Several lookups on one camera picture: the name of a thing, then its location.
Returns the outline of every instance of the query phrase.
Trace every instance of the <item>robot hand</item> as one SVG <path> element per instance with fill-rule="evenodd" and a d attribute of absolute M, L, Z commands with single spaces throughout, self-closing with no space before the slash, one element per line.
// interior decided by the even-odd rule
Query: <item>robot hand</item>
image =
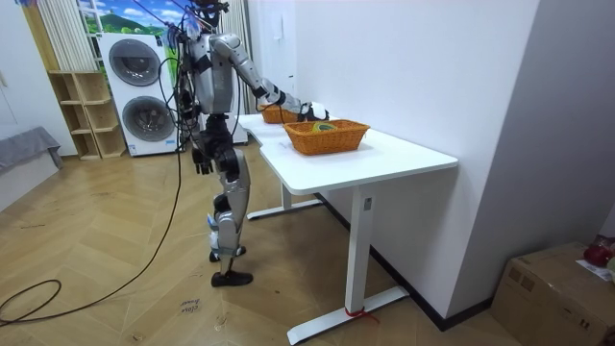
<path fill-rule="evenodd" d="M 211 158 L 206 158 L 200 149 L 192 148 L 192 161 L 196 167 L 196 174 L 205 175 L 213 172 Z"/>
<path fill-rule="evenodd" d="M 329 111 L 325 107 L 316 102 L 309 102 L 301 106 L 297 121 L 318 121 L 329 120 Z"/>

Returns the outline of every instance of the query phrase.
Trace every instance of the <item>wooden floor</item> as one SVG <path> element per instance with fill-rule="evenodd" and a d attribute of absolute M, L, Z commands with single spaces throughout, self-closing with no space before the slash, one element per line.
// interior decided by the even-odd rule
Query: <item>wooden floor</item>
<path fill-rule="evenodd" d="M 258 154 L 249 210 L 280 205 L 280 186 Z M 348 232 L 324 207 L 244 223 L 248 253 L 235 269 L 252 284 L 209 285 L 206 215 L 219 184 L 197 176 L 184 154 L 177 213 L 152 266 L 114 298 L 91 309 L 0 328 L 0 345 L 287 345 L 286 331 L 344 303 Z M 42 280 L 60 295 L 33 317 L 78 307 L 112 291 L 152 256 L 177 187 L 173 155 L 67 161 L 66 167 L 0 213 L 0 300 Z M 372 259 L 367 293 L 394 285 Z M 12 302 L 12 318 L 46 299 L 42 286 Z M 518 345 L 488 313 L 440 333 L 409 299 L 322 334 L 307 345 Z"/>

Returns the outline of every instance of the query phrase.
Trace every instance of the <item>table leg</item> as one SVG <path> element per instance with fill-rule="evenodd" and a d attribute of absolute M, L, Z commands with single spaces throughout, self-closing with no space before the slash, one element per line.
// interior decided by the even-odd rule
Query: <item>table leg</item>
<path fill-rule="evenodd" d="M 371 311 L 408 296 L 405 289 L 396 286 L 364 299 L 374 204 L 375 199 L 371 186 L 355 186 L 348 249 L 345 308 L 292 328 L 286 334 L 291 345 L 356 318 L 349 316 L 346 310 L 350 313 L 362 309 Z"/>
<path fill-rule="evenodd" d="M 280 185 L 282 186 L 282 206 L 268 210 L 250 212 L 248 213 L 248 220 L 257 220 L 262 217 L 275 216 L 291 211 L 320 206 L 323 204 L 320 200 L 317 199 L 299 203 L 292 203 L 290 191 L 288 191 L 288 189 L 286 188 L 286 186 L 284 186 L 283 183 L 280 183 Z"/>

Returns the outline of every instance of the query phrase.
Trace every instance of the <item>washing machine door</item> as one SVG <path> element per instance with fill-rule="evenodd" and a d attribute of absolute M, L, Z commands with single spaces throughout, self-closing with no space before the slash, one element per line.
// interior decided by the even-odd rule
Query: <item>washing machine door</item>
<path fill-rule="evenodd" d="M 113 72 L 129 85 L 146 87 L 158 80 L 158 55 L 140 40 L 117 41 L 109 51 L 109 60 Z"/>
<path fill-rule="evenodd" d="M 151 96 L 132 99 L 122 112 L 124 127 L 146 141 L 161 141 L 173 134 L 173 117 L 162 100 Z"/>

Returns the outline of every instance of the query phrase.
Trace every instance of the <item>wooden shelf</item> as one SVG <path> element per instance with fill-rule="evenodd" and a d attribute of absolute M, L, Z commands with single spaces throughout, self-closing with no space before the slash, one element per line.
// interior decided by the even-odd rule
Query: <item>wooden shelf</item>
<path fill-rule="evenodd" d="M 102 134 L 102 133 L 105 133 L 105 132 L 111 132 L 111 131 L 117 129 L 117 127 L 119 127 L 118 124 L 115 124 L 115 125 L 109 126 L 109 127 L 95 128 L 94 132 L 96 134 Z"/>
<path fill-rule="evenodd" d="M 81 97 L 79 97 L 79 91 L 77 91 L 73 75 L 50 74 L 49 80 L 61 105 L 72 105 L 72 102 L 77 102 L 77 105 L 81 105 Z"/>
<path fill-rule="evenodd" d="M 81 105 L 81 101 L 79 100 L 66 100 L 66 101 L 60 101 L 60 104 L 63 106 L 77 106 L 77 105 Z"/>
<path fill-rule="evenodd" d="M 105 81 L 105 76 L 102 73 L 74 74 L 74 76 L 81 99 L 85 104 L 111 100 L 107 81 Z"/>
<path fill-rule="evenodd" d="M 105 100 L 96 100 L 96 101 L 85 101 L 84 105 L 86 106 L 97 106 L 97 105 L 105 105 L 111 102 L 111 98 Z"/>
<path fill-rule="evenodd" d="M 73 141 L 77 147 L 79 160 L 98 160 L 101 158 L 92 134 L 73 135 Z"/>
<path fill-rule="evenodd" d="M 124 153 L 126 153 L 126 146 L 121 147 L 121 148 L 116 148 L 114 151 L 110 153 L 103 154 L 103 158 L 104 159 L 119 158 L 122 155 L 124 155 Z"/>
<path fill-rule="evenodd" d="M 98 156 L 98 153 L 96 152 L 93 152 L 93 153 L 87 152 L 86 154 L 79 157 L 79 160 L 81 161 L 100 160 L 100 157 Z"/>
<path fill-rule="evenodd" d="M 87 73 L 100 73 L 100 71 L 60 71 L 60 70 L 50 70 L 47 71 L 49 74 L 87 74 Z"/>
<path fill-rule="evenodd" d="M 68 131 L 81 160 L 117 158 L 126 152 L 105 75 L 100 71 L 48 71 Z"/>
<path fill-rule="evenodd" d="M 71 135 L 84 135 L 84 134 L 91 134 L 92 131 L 90 130 L 90 128 L 81 128 L 81 129 L 76 129 L 70 132 Z"/>
<path fill-rule="evenodd" d="M 126 151 L 126 144 L 124 144 L 124 137 L 119 126 L 110 132 L 100 132 L 94 135 L 103 159 L 118 158 Z"/>
<path fill-rule="evenodd" d="M 102 105 L 86 105 L 86 112 L 94 132 L 112 131 L 119 124 L 115 106 L 111 102 Z"/>
<path fill-rule="evenodd" d="M 61 111 L 64 114 L 64 120 L 66 120 L 66 125 L 68 126 L 68 131 L 72 135 L 76 135 L 79 133 L 90 133 L 91 130 L 89 128 L 89 121 L 87 121 L 86 113 L 84 112 L 84 108 L 80 105 L 75 106 L 62 106 Z"/>

